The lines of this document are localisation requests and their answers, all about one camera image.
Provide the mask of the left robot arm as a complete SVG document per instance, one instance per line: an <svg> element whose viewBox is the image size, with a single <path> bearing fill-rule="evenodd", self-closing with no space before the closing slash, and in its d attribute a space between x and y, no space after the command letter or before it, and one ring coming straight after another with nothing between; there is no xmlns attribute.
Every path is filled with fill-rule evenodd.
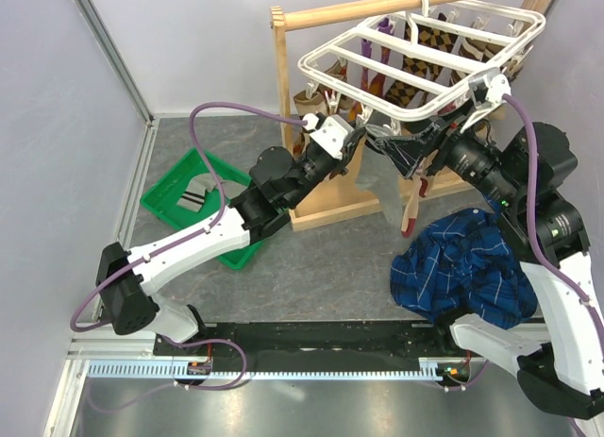
<svg viewBox="0 0 604 437"><path fill-rule="evenodd" d="M210 217L137 248L106 246L96 283L114 332L147 329L167 336L187 355L203 351L208 334L198 311L159 291L194 267L281 230L290 221L290 210L327 177L344 172L364 134L362 128L329 117L310 134L300 158L282 146L262 151L249 171L249 186Z"/></svg>

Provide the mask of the beige sock maroon toe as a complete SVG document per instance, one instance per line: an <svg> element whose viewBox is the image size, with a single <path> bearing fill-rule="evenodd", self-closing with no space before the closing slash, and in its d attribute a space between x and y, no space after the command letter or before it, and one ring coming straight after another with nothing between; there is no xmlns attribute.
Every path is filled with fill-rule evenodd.
<svg viewBox="0 0 604 437"><path fill-rule="evenodd" d="M427 175L430 164L430 158L424 159L411 176L411 191L403 212L400 228L401 235L404 238L409 238L414 230L420 199L426 197L431 190L433 177Z"/></svg>

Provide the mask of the green plastic tray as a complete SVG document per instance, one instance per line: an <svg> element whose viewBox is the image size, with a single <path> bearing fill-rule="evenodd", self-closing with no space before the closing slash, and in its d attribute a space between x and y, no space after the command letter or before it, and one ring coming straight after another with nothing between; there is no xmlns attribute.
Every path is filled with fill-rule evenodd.
<svg viewBox="0 0 604 437"><path fill-rule="evenodd" d="M226 200L241 192L241 189L237 189L234 184L240 184L243 188L249 185L251 181L249 174L212 155L209 151L206 151L206 156L217 176L221 178ZM219 191L215 189L207 194L205 204L199 212L182 209L176 202L194 176L208 172L198 151L192 148L143 195L141 204L176 231L195 225L220 209Z"/></svg>

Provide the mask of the beige sock maroon purple stripes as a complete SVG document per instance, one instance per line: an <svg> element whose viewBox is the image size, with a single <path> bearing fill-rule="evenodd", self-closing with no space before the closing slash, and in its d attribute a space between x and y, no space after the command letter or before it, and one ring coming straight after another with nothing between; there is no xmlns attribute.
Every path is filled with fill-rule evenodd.
<svg viewBox="0 0 604 437"><path fill-rule="evenodd" d="M347 81L347 61L337 59L325 73L340 81ZM303 118L309 113L322 113L330 115L334 112L346 115L353 107L354 101L345 95L341 95L338 102L338 108L333 109L332 103L336 97L336 92L326 86L319 84L313 91L308 86L305 90L294 96L294 106L298 116Z"/></svg>

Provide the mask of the white plastic clip hanger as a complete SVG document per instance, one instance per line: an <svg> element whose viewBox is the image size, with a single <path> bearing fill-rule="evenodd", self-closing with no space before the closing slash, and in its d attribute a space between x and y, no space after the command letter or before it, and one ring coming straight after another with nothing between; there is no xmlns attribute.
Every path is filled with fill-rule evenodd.
<svg viewBox="0 0 604 437"><path fill-rule="evenodd" d="M436 0L418 10L369 17L303 56L309 90L327 90L327 106L350 98L352 120L375 113L393 125L471 104L475 122L501 106L512 70L545 28L545 16L480 0Z"/></svg>

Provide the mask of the grey sock black stripes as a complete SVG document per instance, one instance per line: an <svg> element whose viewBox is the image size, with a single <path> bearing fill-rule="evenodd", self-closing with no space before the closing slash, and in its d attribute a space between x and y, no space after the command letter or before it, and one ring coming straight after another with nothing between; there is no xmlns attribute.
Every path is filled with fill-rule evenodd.
<svg viewBox="0 0 604 437"><path fill-rule="evenodd" d="M405 206L399 191L399 172L391 160L375 147L375 141L381 142L390 132L384 126L373 124L363 128L366 137L355 185L359 190L373 193L378 198L386 221L401 228Z"/></svg>

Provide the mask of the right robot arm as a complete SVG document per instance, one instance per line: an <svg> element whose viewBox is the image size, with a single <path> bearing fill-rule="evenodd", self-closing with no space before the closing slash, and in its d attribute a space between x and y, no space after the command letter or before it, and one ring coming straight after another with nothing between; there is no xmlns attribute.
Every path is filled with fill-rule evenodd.
<svg viewBox="0 0 604 437"><path fill-rule="evenodd" d="M566 134L531 123L504 148L456 123L412 137L367 129L369 147L410 173L448 168L489 209L429 224L391 265L394 302L428 319L450 356L479 354L543 412L587 421L603 412L603 319L579 211L559 192L578 161Z"/></svg>

